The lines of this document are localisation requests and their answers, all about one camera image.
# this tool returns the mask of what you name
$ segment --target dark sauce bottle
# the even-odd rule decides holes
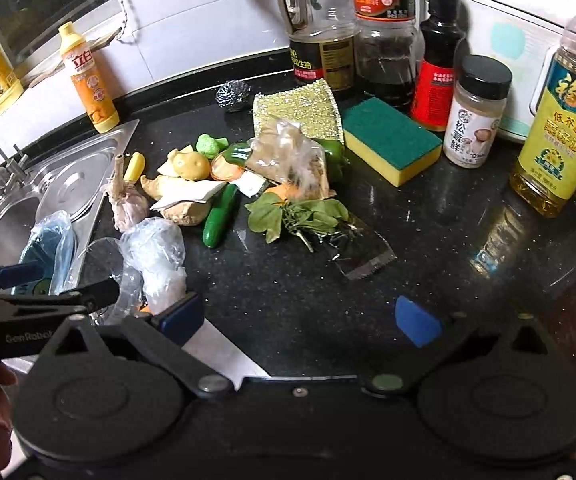
[[[431,132],[444,132],[454,87],[454,53],[466,34],[457,26],[459,0],[428,0],[421,22],[425,54],[410,116]]]

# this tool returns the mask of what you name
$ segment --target garlic bulb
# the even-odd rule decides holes
[[[114,213],[114,228],[123,233],[148,216],[148,200],[123,180],[123,155],[114,158],[114,176],[105,189]]]

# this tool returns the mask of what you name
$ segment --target green and yellow sponge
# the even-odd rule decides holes
[[[350,108],[343,129],[348,149],[397,187],[434,164],[442,152],[439,137],[376,97]]]

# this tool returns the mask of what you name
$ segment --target granite countertop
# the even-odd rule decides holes
[[[263,93],[295,86],[286,73],[254,84]],[[225,114],[213,96],[198,92],[127,117],[141,122],[126,152],[143,153],[152,178],[171,149],[202,133],[231,142],[253,136],[251,113]],[[400,295],[439,316],[530,311],[576,366],[576,200],[546,220],[519,199],[507,186],[519,149],[495,140],[478,170],[442,156],[400,189],[349,153],[338,198],[397,255],[365,280],[348,281],[296,238],[267,245],[247,230],[241,206],[216,250],[204,247],[200,227],[183,228],[188,286],[205,298],[206,318],[275,376],[352,374],[410,348],[393,318]],[[119,236],[108,203],[94,238],[106,236]]]

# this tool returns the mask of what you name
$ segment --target orange dish soap bottle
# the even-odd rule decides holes
[[[58,28],[61,35],[61,57],[85,111],[100,134],[119,124],[119,113],[96,67],[90,46],[74,31],[72,22]]]

